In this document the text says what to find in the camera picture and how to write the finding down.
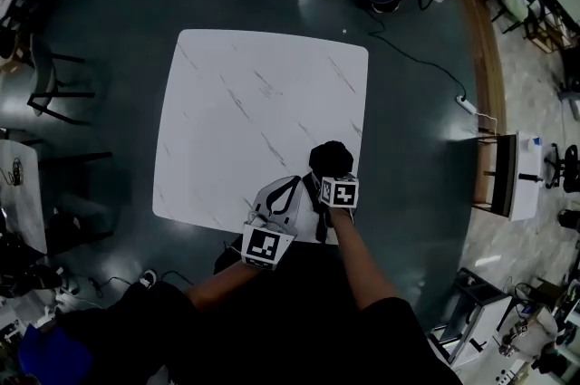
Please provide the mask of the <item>white chair with black legs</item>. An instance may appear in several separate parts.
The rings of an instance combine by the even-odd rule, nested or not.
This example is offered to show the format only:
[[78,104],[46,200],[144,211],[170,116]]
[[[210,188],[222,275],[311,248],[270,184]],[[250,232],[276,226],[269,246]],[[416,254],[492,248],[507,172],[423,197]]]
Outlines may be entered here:
[[83,58],[54,53],[50,46],[38,34],[31,34],[29,39],[30,60],[34,69],[32,76],[32,89],[27,100],[27,105],[34,111],[37,117],[46,114],[54,119],[71,125],[85,126],[88,121],[75,120],[49,108],[53,99],[93,99],[93,91],[60,91],[65,84],[58,79],[54,61],[85,64]]

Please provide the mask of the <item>white marble table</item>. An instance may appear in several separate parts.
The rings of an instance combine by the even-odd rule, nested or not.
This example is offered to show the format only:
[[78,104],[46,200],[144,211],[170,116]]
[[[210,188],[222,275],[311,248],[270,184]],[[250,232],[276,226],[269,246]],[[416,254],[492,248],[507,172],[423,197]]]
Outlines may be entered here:
[[159,125],[158,217],[240,233],[257,192],[308,172],[311,150],[361,151],[368,51],[290,34],[180,32]]

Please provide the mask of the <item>white power strip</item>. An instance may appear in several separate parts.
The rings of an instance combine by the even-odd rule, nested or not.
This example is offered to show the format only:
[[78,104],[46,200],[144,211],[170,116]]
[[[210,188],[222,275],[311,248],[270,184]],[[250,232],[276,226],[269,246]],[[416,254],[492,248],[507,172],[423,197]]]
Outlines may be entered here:
[[461,108],[463,108],[470,115],[473,115],[473,116],[478,115],[477,108],[467,99],[466,96],[458,95],[456,97],[456,102]]

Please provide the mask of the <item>black wheeled chair base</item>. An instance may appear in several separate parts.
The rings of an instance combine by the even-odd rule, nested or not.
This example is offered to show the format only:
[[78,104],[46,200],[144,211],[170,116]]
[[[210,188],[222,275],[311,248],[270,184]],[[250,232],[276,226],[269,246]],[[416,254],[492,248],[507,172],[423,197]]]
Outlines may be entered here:
[[558,188],[560,180],[563,180],[565,193],[580,193],[580,152],[576,145],[571,145],[565,150],[565,155],[561,159],[558,146],[551,144],[554,150],[554,160],[549,157],[544,158],[544,162],[551,166],[554,175],[546,183],[546,188]]

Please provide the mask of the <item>person's left forearm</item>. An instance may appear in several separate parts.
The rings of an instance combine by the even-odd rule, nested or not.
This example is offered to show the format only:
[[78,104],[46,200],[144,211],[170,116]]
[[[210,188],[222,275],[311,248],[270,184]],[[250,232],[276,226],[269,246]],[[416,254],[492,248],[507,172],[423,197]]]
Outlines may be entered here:
[[238,261],[207,280],[192,285],[185,295],[200,312],[205,312],[226,300],[260,272],[257,267]]

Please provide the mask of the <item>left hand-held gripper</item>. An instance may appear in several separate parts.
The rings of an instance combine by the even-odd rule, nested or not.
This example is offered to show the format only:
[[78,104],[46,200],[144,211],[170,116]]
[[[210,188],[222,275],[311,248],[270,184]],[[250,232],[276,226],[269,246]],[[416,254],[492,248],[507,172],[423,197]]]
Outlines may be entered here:
[[246,265],[274,271],[295,241],[304,184],[299,176],[280,178],[256,195],[244,223],[241,260]]

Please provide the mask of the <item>small marble side table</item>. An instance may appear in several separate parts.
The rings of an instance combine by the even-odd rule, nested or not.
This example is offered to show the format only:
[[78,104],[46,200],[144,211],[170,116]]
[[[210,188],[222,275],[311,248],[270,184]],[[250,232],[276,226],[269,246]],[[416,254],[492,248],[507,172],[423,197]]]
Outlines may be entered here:
[[0,209],[10,231],[47,254],[37,153],[13,140],[0,140]]

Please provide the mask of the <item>black metal chair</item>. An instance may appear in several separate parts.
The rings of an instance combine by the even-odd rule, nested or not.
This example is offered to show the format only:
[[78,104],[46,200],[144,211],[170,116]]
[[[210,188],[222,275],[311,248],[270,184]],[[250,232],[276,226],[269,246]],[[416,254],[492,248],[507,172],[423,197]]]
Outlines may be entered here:
[[[112,157],[110,151],[67,156],[56,159],[43,159],[40,170],[72,168],[99,159]],[[88,245],[114,235],[114,225],[105,216],[107,209],[81,197],[66,195],[64,207],[54,207],[49,222],[49,240],[69,240],[70,246]]]

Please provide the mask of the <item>person's right forearm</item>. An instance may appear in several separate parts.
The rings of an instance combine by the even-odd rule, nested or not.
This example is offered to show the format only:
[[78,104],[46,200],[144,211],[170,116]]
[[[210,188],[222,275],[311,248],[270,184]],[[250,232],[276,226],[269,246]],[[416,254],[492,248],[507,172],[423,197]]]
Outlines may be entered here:
[[329,209],[346,276],[358,309],[363,310],[380,300],[397,296],[372,258],[345,208]]

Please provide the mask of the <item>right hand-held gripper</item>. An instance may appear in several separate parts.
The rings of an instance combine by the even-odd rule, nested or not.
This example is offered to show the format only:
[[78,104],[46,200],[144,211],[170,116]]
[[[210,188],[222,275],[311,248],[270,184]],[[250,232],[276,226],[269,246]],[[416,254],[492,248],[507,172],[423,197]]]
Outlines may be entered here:
[[322,177],[320,201],[328,207],[356,208],[359,180],[349,174],[342,178]]

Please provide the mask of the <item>person's black clothing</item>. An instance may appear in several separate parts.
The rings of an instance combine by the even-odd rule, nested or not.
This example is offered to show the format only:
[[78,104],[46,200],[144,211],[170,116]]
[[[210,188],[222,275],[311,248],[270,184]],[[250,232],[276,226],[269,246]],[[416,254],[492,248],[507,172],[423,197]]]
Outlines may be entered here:
[[92,356],[82,385],[461,385],[406,300],[358,309],[341,251],[307,245],[205,312],[159,282],[57,325]]

